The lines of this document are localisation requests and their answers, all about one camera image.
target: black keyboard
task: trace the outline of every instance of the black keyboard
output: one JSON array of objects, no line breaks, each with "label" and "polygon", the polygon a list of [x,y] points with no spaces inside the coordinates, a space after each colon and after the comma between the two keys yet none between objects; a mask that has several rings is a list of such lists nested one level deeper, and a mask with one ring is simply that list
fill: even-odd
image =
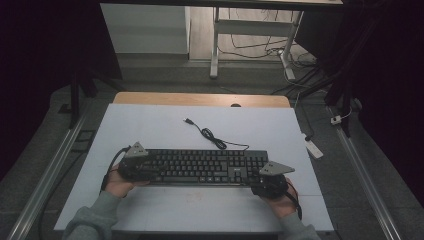
[{"label": "black keyboard", "polygon": [[153,185],[244,186],[257,182],[255,169],[268,162],[266,151],[259,150],[181,150],[147,149],[155,160],[145,166],[166,170],[151,181]]}]

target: gray sweater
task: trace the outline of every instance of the gray sweater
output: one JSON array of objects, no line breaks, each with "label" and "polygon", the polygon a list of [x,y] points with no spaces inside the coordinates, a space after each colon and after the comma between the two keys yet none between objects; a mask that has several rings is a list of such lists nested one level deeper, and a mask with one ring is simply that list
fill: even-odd
[{"label": "gray sweater", "polygon": [[[82,207],[66,226],[63,239],[111,239],[111,227],[118,218],[116,209],[121,199],[109,192],[102,192],[91,208]],[[293,213],[280,219],[287,240],[320,239],[312,225],[305,227]]]}]

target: white tabletop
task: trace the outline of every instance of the white tabletop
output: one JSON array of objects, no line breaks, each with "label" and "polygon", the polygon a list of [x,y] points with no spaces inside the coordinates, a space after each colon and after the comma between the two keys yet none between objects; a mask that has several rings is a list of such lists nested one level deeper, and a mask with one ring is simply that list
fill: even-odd
[{"label": "white tabletop", "polygon": [[[318,231],[333,230],[293,109],[127,104],[109,105],[55,230],[65,229],[80,207],[94,203],[121,148],[139,141],[145,148],[216,149],[184,118],[217,138],[267,150],[271,161],[295,168],[286,176],[300,194],[303,222]],[[280,230],[269,207],[249,188],[138,187],[121,202],[118,219],[113,229],[131,232]]]}]

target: wall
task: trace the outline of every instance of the wall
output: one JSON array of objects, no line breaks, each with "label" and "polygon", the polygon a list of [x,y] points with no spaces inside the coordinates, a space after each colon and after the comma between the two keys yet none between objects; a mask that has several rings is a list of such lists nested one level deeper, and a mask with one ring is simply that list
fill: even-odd
[{"label": "wall", "polygon": [[189,51],[190,8],[101,4],[116,53]]}]

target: power strip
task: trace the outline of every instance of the power strip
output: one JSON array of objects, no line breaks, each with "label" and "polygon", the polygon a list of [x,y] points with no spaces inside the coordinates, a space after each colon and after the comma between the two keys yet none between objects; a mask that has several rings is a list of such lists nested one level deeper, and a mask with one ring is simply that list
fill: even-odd
[{"label": "power strip", "polygon": [[308,152],[312,155],[314,159],[320,159],[324,154],[315,146],[315,144],[309,140],[306,140],[306,135],[302,133],[303,139],[305,140],[305,146],[306,149],[308,149]]}]

